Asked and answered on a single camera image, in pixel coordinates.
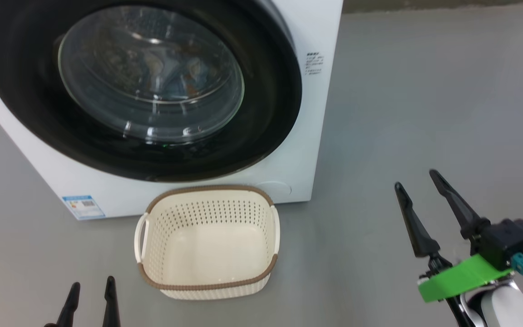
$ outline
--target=gray wall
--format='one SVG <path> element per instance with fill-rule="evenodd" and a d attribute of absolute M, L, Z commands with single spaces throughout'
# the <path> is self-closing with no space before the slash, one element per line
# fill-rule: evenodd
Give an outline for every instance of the gray wall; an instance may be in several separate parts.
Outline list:
<path fill-rule="evenodd" d="M 345 0 L 342 12 L 378 12 L 411 9 L 502 6 L 523 0 Z"/>

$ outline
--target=basket handle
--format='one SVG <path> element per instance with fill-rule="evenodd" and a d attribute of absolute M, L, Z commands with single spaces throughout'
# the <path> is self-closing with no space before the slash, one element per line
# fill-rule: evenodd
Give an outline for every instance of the basket handle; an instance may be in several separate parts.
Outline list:
<path fill-rule="evenodd" d="M 271 213 L 274 216 L 274 229 L 276 230 L 276 243 L 274 244 L 274 254 L 278 254 L 280 250 L 280 216 L 278 216 L 278 209 L 274 205 L 271 207 Z"/>
<path fill-rule="evenodd" d="M 137 259 L 137 263 L 143 262 L 145 256 L 145 250 L 147 248 L 147 231 L 148 231 L 148 222 L 147 217 L 149 213 L 144 213 L 141 216 L 141 219 L 138 220 L 137 229 L 134 231 L 134 257 Z M 140 249 L 140 238 L 141 238 L 141 229 L 145 226 L 145 235 L 143 237 L 143 250 Z"/>

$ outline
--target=green bracket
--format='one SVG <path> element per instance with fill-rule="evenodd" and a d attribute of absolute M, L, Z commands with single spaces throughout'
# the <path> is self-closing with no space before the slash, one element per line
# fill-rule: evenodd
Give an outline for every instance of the green bracket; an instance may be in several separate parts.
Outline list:
<path fill-rule="evenodd" d="M 489 284 L 509 275 L 512 269 L 498 271 L 485 259 L 475 254 L 459 265 L 442 271 L 419 285 L 419 292 L 425 303 L 454 297 Z"/>

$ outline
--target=blue label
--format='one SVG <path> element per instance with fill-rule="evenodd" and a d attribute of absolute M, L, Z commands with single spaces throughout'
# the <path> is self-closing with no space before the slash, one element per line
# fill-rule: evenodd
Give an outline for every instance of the blue label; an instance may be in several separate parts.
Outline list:
<path fill-rule="evenodd" d="M 75 197 L 62 197 L 64 203 L 70 209 L 76 219 L 104 218 L 106 215 L 90 195 Z"/>

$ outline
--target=washing machine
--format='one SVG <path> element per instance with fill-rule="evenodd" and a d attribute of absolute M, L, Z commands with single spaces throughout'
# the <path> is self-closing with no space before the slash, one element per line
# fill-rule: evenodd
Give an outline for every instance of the washing machine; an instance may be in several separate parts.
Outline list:
<path fill-rule="evenodd" d="M 77 219 L 311 198 L 342 0 L 0 0 L 0 125 Z"/>

